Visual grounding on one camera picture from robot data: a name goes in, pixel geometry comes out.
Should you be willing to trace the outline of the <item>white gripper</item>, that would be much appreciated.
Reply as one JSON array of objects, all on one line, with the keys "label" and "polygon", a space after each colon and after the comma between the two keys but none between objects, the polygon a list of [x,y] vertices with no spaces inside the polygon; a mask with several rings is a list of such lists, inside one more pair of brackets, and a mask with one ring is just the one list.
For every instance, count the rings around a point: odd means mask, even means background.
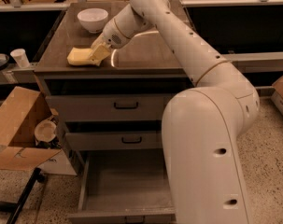
[{"label": "white gripper", "polygon": [[131,24],[127,19],[113,18],[103,32],[93,41],[88,56],[90,64],[99,65],[111,54],[111,49],[121,49],[130,41]]}]

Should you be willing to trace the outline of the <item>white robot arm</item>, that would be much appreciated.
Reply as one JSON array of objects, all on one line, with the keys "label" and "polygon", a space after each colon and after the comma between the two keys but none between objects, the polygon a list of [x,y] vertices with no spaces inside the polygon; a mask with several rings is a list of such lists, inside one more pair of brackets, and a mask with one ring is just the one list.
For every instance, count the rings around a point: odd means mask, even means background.
[{"label": "white robot arm", "polygon": [[91,59],[102,61],[149,26],[193,84],[163,111],[163,155],[177,224],[253,224],[236,139],[257,117],[260,99],[232,63],[166,0],[130,0],[93,42]]}]

